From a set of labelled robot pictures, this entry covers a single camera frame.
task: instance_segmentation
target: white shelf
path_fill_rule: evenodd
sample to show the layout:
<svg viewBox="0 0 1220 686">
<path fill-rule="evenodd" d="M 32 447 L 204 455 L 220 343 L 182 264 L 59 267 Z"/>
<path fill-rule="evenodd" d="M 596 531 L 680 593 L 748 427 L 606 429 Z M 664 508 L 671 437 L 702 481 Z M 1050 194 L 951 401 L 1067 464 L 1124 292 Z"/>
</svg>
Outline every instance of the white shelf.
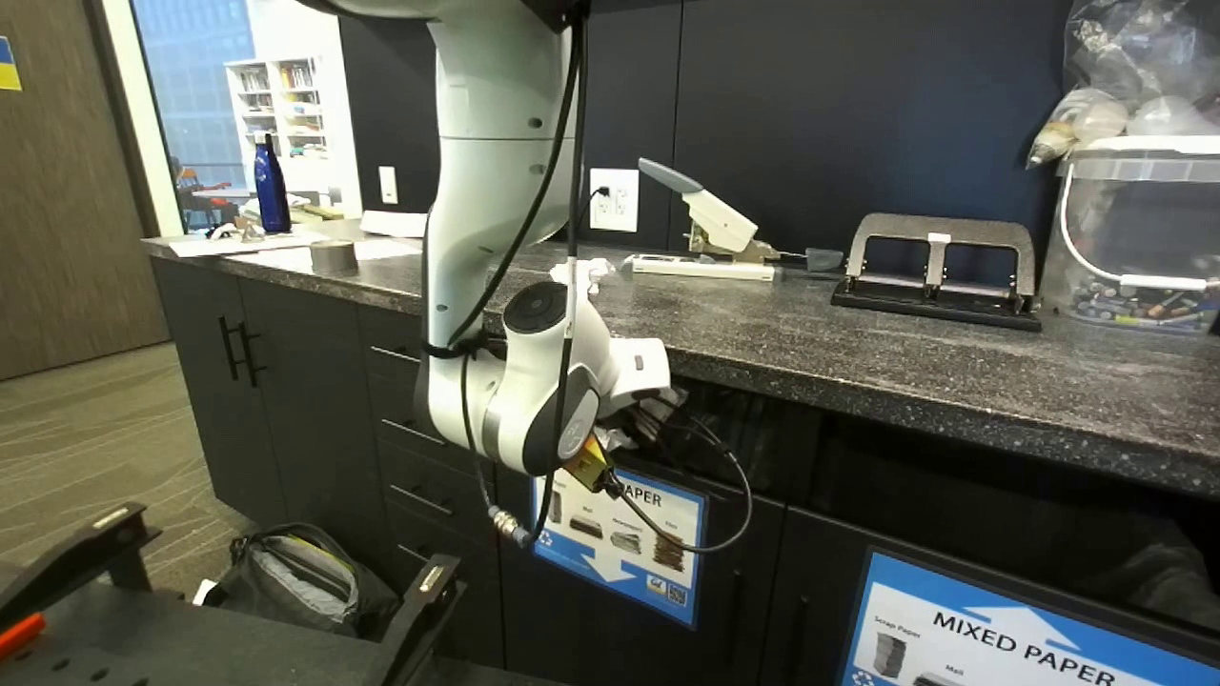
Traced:
<svg viewBox="0 0 1220 686">
<path fill-rule="evenodd" d="M 254 146 L 276 137 L 291 194 L 315 194 L 322 203 L 343 197 L 354 162 L 336 162 L 336 154 L 343 156 L 343 148 L 352 148 L 352 132 L 343 137 L 343 129 L 336 129 L 343 123 L 336 107 L 347 107 L 347 98 L 340 98 L 343 93 L 326 93 L 327 72 L 322 61 L 228 61 L 225 76 L 248 187 L 254 183 Z"/>
</svg>

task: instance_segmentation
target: cabinet door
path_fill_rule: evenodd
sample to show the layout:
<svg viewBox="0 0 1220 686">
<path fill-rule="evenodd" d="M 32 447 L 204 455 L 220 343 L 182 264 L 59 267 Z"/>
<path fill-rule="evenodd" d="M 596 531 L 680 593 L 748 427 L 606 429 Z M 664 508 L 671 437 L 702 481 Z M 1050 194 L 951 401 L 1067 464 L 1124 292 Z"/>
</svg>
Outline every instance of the cabinet door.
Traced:
<svg viewBox="0 0 1220 686">
<path fill-rule="evenodd" d="M 768 686 L 835 681 L 863 593 L 863 535 L 791 509 L 768 629 Z"/>
<path fill-rule="evenodd" d="M 207 470 L 219 500 L 254 523 L 284 518 L 284 481 L 265 429 L 258 389 L 242 357 L 242 291 L 228 273 L 157 272 Z"/>
<path fill-rule="evenodd" d="M 285 509 L 368 559 L 380 536 L 380 500 L 360 310 L 265 282 L 242 292 Z"/>
<path fill-rule="evenodd" d="M 683 485 L 711 497 L 711 541 L 735 531 L 744 516 L 735 490 L 702 481 Z M 779 541 L 783 508 L 756 500 L 748 536 L 698 559 L 698 629 L 683 629 L 525 554 L 509 554 L 509 668 L 565 681 L 756 681 Z"/>
</svg>

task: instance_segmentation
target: plastic bag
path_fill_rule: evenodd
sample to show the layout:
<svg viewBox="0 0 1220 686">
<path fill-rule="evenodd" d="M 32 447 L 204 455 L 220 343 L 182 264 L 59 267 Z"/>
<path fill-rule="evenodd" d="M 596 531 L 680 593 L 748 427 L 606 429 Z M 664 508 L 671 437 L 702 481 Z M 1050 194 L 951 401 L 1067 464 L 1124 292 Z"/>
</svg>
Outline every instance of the plastic bag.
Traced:
<svg viewBox="0 0 1220 686">
<path fill-rule="evenodd" d="M 1220 132 L 1220 0 L 1077 0 L 1065 67 L 1028 162 L 1116 132 Z"/>
<path fill-rule="evenodd" d="M 1215 0 L 1077 0 L 1067 67 L 1142 109 L 1149 98 L 1214 107 L 1220 95 Z"/>
</svg>

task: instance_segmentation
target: outlet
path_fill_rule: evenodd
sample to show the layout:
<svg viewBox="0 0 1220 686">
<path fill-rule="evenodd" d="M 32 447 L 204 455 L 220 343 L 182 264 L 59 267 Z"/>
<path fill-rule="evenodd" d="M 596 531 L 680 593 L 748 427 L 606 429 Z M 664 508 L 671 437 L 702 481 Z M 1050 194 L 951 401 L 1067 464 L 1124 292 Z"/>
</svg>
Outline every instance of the outlet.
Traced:
<svg viewBox="0 0 1220 686">
<path fill-rule="evenodd" d="M 591 166 L 589 225 L 599 234 L 638 234 L 642 229 L 642 171 L 638 166 Z"/>
</svg>

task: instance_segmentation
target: clear container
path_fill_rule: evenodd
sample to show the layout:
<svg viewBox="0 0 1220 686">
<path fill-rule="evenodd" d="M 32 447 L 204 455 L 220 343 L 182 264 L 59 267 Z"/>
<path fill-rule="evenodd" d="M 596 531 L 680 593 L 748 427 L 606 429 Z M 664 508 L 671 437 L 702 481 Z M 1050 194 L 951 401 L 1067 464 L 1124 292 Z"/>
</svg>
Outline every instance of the clear container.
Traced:
<svg viewBox="0 0 1220 686">
<path fill-rule="evenodd" d="M 1208 333 L 1220 312 L 1220 137 L 1114 137 L 1072 154 L 1042 306 Z"/>
</svg>

